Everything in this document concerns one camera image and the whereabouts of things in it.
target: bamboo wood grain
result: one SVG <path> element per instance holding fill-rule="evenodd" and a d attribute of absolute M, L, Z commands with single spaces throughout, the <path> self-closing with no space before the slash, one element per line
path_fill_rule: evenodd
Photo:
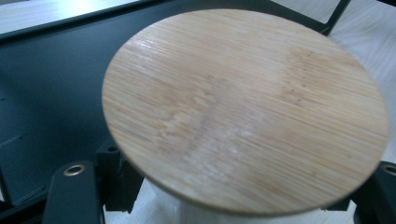
<path fill-rule="evenodd" d="M 241 10 L 182 14 L 135 35 L 108 67 L 103 106 L 151 181 L 250 216 L 335 202 L 371 174 L 389 137 L 378 87 L 352 56 Z"/>

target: black metal bar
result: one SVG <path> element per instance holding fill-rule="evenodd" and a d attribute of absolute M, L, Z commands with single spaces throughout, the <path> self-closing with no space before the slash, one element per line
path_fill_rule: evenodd
<path fill-rule="evenodd" d="M 76 161 L 55 172 L 43 216 L 44 224 L 104 223 L 96 175 L 90 161 Z"/>
<path fill-rule="evenodd" d="M 377 0 L 377 1 L 396 7 L 396 0 Z"/>
<path fill-rule="evenodd" d="M 335 8 L 334 12 L 330 16 L 329 20 L 322 26 L 321 33 L 324 35 L 329 35 L 332 32 L 335 24 L 340 20 L 341 16 L 343 15 L 344 11 L 347 9 L 350 0 L 341 0 L 337 7 Z"/>

